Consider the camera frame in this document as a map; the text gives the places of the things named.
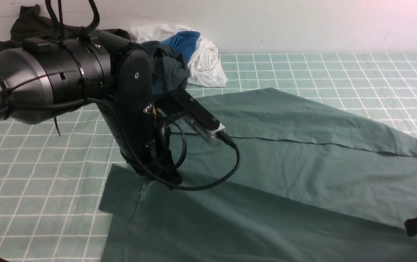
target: black zip tie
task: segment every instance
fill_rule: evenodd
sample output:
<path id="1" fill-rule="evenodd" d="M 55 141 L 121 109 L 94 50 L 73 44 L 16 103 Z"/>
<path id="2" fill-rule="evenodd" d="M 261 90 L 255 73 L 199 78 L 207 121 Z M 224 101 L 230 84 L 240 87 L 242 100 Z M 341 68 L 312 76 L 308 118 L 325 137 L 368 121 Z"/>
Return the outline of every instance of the black zip tie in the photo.
<path id="1" fill-rule="evenodd" d="M 61 136 L 60 128 L 58 126 L 58 118 L 57 117 L 53 118 L 53 121 L 55 121 L 56 132 L 58 132 L 58 135 Z"/>

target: crumpled clothing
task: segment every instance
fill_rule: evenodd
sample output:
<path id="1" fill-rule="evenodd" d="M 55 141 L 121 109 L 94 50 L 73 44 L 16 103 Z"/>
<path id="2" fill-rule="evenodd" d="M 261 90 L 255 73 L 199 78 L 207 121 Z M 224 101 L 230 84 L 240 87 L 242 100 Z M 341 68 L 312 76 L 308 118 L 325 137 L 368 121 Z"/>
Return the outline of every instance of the crumpled clothing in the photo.
<path id="1" fill-rule="evenodd" d="M 131 39 L 137 43 L 164 41 L 183 31 L 195 31 L 186 25 L 154 24 L 130 27 Z M 225 87 L 227 77 L 221 66 L 217 46 L 203 35 L 197 40 L 196 48 L 188 60 L 190 76 L 187 83 L 204 87 Z"/>
<path id="2" fill-rule="evenodd" d="M 174 50 L 181 53 L 184 58 L 189 61 L 197 48 L 197 41 L 200 33 L 196 31 L 181 31 L 172 37 L 163 40 L 161 43 L 172 47 Z"/>

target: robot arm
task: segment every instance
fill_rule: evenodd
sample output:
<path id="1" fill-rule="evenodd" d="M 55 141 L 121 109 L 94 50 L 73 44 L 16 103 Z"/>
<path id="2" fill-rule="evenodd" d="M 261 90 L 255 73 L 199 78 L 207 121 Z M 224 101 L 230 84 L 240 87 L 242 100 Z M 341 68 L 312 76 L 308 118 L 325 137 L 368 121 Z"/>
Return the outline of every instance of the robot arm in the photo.
<path id="1" fill-rule="evenodd" d="M 208 189 L 228 179 L 239 167 L 240 153 L 224 126 L 184 90 L 185 83 L 153 95 L 153 58 L 141 45 L 96 30 L 98 10 L 93 0 L 89 2 L 93 22 L 76 38 L 63 38 L 62 15 L 59 23 L 51 0 L 46 0 L 55 38 L 26 39 L 22 48 L 0 52 L 0 121 L 13 118 L 38 124 L 96 103 L 123 158 L 138 174 L 170 189 L 191 191 Z M 174 163 L 168 128 L 179 118 L 207 143 L 223 141 L 233 147 L 238 160 L 232 171 L 205 186 L 181 186 L 177 168 L 185 157 L 186 145 L 180 161 Z"/>

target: fabric fold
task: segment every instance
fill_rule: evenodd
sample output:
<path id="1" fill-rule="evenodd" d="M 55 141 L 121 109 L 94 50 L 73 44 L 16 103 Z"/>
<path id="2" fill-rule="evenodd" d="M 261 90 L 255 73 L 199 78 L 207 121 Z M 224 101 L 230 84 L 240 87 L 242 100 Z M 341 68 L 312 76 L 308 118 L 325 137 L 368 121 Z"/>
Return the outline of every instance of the fabric fold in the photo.
<path id="1" fill-rule="evenodd" d="M 100 203 L 114 216 L 102 261 L 417 260 L 417 237 L 404 229 L 417 217 L 415 138 L 277 90 L 198 101 L 235 136 L 238 171 L 186 192 L 113 166 Z M 235 164 L 228 146 L 186 138 L 184 186 Z M 181 150 L 176 133 L 171 150 Z"/>

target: green grid mat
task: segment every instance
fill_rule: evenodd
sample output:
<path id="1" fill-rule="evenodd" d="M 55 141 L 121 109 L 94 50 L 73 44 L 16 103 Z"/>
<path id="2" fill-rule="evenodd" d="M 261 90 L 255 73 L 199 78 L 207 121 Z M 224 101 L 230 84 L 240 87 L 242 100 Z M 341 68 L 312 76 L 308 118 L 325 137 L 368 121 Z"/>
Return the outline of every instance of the green grid mat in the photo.
<path id="1" fill-rule="evenodd" d="M 225 88 L 195 97 L 278 88 L 417 137 L 417 53 L 221 55 Z M 110 216 L 97 211 L 119 149 L 96 106 L 27 126 L 0 122 L 0 256 L 99 261 Z"/>

